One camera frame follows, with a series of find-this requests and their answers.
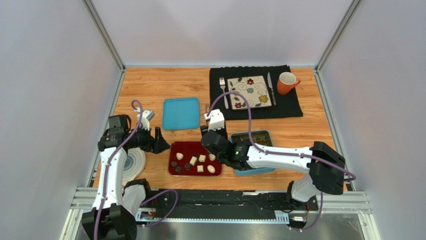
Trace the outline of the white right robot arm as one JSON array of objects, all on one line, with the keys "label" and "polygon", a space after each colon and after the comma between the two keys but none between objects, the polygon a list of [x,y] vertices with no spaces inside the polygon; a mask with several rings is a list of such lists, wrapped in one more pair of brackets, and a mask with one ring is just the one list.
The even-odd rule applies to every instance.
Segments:
[{"label": "white right robot arm", "polygon": [[217,161],[235,170],[284,169],[304,174],[292,181],[289,198],[301,203],[320,193],[342,195],[345,181],[345,158],[328,144],[316,141],[313,146],[280,148],[248,142],[231,142],[214,130],[204,133],[201,145]]}]

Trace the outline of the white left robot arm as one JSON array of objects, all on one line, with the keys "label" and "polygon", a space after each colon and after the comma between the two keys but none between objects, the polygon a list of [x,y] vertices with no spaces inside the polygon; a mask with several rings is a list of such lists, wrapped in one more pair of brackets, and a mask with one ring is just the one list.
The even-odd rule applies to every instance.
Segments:
[{"label": "white left robot arm", "polygon": [[170,145],[163,138],[160,127],[151,135],[152,110],[138,114],[134,129],[125,114],[108,118],[108,129],[97,143],[100,151],[99,185],[91,211],[82,215],[81,224],[91,240],[134,240],[137,237],[136,214],[141,203],[151,192],[145,180],[124,183],[128,151],[140,149],[159,154]]}]

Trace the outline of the white egg-shaped chocolate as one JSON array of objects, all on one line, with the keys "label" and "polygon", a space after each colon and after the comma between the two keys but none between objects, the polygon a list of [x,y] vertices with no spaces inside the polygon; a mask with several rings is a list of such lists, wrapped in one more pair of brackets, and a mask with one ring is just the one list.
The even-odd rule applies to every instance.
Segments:
[{"label": "white egg-shaped chocolate", "polygon": [[214,174],[214,173],[216,172],[215,167],[214,167],[214,166],[212,166],[212,165],[208,165],[208,166],[207,166],[207,170],[208,170],[208,172],[209,172],[209,173],[211,173],[211,174]]}]

